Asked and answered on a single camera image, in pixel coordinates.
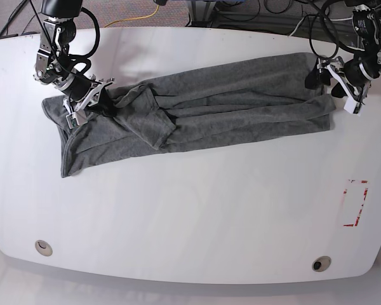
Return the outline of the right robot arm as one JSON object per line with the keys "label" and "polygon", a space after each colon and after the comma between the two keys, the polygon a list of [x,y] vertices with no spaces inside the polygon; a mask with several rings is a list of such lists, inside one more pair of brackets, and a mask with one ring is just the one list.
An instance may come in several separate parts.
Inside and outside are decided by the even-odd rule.
{"label": "right robot arm", "polygon": [[[82,1],[43,1],[41,13],[46,17],[41,26],[40,45],[35,64],[38,82],[54,87],[66,96],[66,108],[70,116],[79,111],[90,111],[106,117],[114,117],[116,108],[107,87],[112,81],[87,78],[91,67],[90,58],[100,44],[100,26],[94,14],[83,7]],[[74,19],[84,13],[92,20],[95,42],[84,55],[71,54],[70,43],[76,36]]]}

